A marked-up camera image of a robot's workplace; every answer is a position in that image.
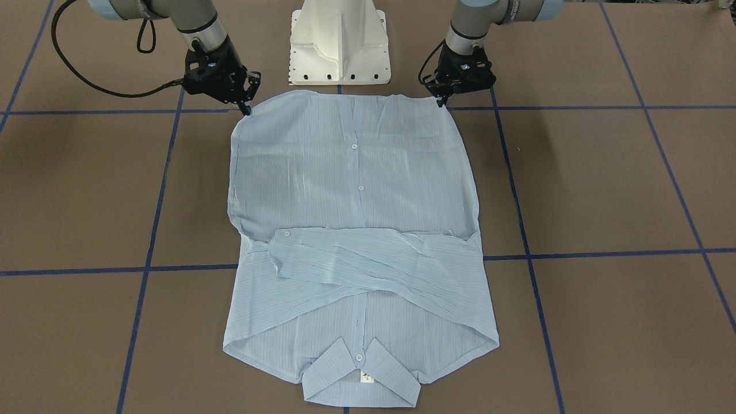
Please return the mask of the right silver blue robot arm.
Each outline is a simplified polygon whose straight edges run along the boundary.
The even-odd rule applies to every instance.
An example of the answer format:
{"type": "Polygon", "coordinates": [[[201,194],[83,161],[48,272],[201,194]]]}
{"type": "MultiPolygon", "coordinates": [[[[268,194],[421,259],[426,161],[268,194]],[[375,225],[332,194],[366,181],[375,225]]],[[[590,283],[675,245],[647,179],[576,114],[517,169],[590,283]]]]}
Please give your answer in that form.
{"type": "Polygon", "coordinates": [[[184,91],[236,105],[244,116],[251,114],[260,73],[242,64],[213,2],[90,1],[89,5],[109,20],[171,20],[187,45],[184,91]]]}

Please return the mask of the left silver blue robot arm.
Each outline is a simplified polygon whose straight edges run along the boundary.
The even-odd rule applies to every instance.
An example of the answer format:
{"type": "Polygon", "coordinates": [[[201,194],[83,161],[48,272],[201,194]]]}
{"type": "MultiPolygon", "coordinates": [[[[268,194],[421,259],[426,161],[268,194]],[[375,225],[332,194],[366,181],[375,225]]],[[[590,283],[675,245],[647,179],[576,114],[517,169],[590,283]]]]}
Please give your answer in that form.
{"type": "Polygon", "coordinates": [[[444,39],[427,57],[439,55],[437,66],[424,75],[424,63],[418,81],[440,108],[452,96],[488,91],[497,81],[485,50],[491,27],[550,20],[562,5],[563,1],[458,1],[444,39]]]}

